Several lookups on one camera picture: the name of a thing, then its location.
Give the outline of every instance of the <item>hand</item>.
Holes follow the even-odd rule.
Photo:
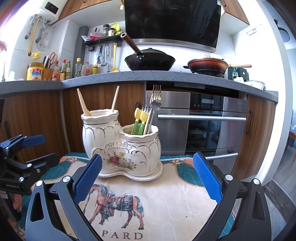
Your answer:
[[[7,44],[6,44],[4,41],[1,41],[1,40],[0,40],[0,53],[1,53],[4,49],[6,49],[6,47],[7,47]]]
[[[13,194],[13,201],[12,205],[14,209],[22,210],[22,195],[20,194]]]

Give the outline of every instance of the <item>frying pan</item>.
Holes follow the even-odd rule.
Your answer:
[[[127,33],[122,33],[121,38],[135,51],[134,54],[125,58],[125,62],[130,70],[169,71],[172,68],[175,62],[174,57],[152,48],[139,50]]]
[[[188,62],[188,66],[183,66],[185,69],[190,69],[192,73],[223,77],[227,68],[251,68],[250,64],[227,64],[224,60],[217,58],[201,58],[193,59]]]

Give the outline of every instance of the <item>spice rack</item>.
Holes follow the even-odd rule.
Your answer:
[[[108,42],[108,41],[114,41],[114,40],[117,43],[117,47],[122,46],[122,38],[120,37],[120,35],[103,37],[103,38],[99,38],[96,40],[86,41],[86,42],[84,42],[84,44],[88,48],[88,47],[98,46],[101,43]]]

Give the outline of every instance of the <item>white ceramic vase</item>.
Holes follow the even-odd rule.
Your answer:
[[[81,116],[84,123],[82,137],[88,157],[94,154],[102,157],[99,176],[148,177],[157,172],[161,145],[156,126],[151,127],[150,134],[130,135],[133,125],[121,127],[117,110],[113,113],[111,110],[96,110],[91,114],[96,116]]]

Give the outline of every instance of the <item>horse illustration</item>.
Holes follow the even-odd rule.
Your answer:
[[[89,220],[90,223],[92,223],[95,217],[100,213],[101,221],[99,224],[103,225],[105,219],[108,220],[109,217],[114,216],[114,210],[116,209],[128,212],[128,220],[121,228],[125,229],[134,215],[138,217],[140,221],[138,229],[144,229],[144,208],[138,197],[126,194],[123,196],[116,196],[114,192],[109,192],[108,188],[102,184],[94,184],[89,191],[89,195],[95,190],[98,191],[96,202],[98,206],[94,211],[93,217]]]

